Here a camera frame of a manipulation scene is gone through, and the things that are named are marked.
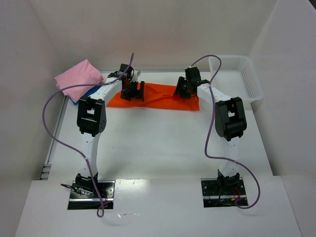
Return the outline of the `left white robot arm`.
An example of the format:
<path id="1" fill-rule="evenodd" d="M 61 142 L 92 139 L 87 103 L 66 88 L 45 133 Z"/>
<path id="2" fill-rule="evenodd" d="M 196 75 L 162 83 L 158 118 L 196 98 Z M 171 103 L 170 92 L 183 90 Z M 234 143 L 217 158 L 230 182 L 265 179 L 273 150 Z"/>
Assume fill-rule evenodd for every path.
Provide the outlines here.
<path id="1" fill-rule="evenodd" d="M 76 187 L 88 193 L 95 193 L 98 183 L 97 151 L 101 133 L 105 130 L 106 106 L 120 93 L 121 99 L 144 101 L 145 82 L 139 81 L 141 72 L 127 64 L 110 73 L 104 85 L 89 96 L 79 99 L 77 126 L 82 137 L 84 162 L 75 178 Z"/>

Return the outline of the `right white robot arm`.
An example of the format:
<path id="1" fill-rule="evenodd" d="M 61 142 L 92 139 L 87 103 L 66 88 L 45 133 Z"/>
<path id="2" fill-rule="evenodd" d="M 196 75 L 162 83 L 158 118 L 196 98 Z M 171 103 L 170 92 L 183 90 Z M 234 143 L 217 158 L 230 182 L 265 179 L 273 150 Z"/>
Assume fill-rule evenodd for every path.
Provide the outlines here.
<path id="1" fill-rule="evenodd" d="M 211 128 L 225 142 L 223 159 L 226 163 L 218 170 L 217 186 L 220 194 L 230 192 L 240 179 L 236 162 L 241 137 L 247 128 L 242 99 L 224 94 L 202 79 L 197 67 L 189 67 L 185 69 L 185 76 L 179 77 L 174 96 L 190 99 L 193 95 L 212 106 Z"/>

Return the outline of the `orange t shirt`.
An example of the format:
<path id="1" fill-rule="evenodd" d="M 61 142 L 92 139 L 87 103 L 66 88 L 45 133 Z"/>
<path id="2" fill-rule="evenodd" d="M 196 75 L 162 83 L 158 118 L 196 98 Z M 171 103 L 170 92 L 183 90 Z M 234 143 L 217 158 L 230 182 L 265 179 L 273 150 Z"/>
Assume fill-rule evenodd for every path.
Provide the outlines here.
<path id="1" fill-rule="evenodd" d="M 199 101 L 196 96 L 184 99 L 174 96 L 175 86 L 155 83 L 147 83 L 144 88 L 144 101 L 132 99 L 131 101 L 122 99 L 121 93 L 117 93 L 107 104 L 113 108 L 153 108 L 177 111 L 199 111 Z"/>

